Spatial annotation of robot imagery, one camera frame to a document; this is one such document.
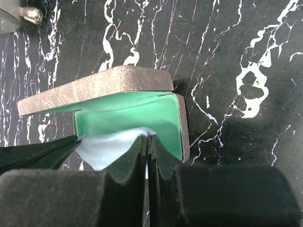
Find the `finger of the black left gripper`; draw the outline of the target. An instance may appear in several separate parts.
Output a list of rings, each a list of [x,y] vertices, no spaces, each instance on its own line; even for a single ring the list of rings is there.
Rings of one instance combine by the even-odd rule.
[[[80,145],[76,135],[62,139],[0,148],[0,173],[14,169],[58,170],[65,159]]]

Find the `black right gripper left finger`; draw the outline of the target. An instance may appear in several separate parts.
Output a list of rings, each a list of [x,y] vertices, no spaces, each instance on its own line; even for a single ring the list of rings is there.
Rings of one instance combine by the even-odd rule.
[[[3,227],[140,227],[147,138],[101,171],[14,169],[0,174]]]

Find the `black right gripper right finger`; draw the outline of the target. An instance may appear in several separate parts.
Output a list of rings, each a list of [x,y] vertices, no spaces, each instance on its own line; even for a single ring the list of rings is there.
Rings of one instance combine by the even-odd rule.
[[[297,227],[302,212],[269,166],[188,166],[147,139],[152,227]]]

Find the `light blue cleaning cloth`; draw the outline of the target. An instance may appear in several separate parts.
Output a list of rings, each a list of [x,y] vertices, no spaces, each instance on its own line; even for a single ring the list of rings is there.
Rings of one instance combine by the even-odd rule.
[[[127,129],[105,135],[83,135],[75,149],[82,159],[79,170],[84,171],[84,163],[94,171],[101,171],[126,153],[139,136],[152,136],[157,132],[147,127]]]

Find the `grey glasses case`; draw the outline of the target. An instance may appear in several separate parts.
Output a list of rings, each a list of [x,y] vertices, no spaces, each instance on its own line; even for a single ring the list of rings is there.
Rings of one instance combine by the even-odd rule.
[[[77,136],[147,127],[176,158],[189,159],[185,100],[167,71],[116,66],[18,102],[21,116],[66,111]]]

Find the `round mini drawer cabinet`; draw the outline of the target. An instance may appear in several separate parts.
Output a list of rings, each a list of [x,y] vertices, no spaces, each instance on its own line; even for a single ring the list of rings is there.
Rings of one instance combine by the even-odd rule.
[[[44,16],[40,9],[35,7],[20,7],[10,5],[0,8],[0,33],[9,34],[21,28],[21,19],[39,25]]]

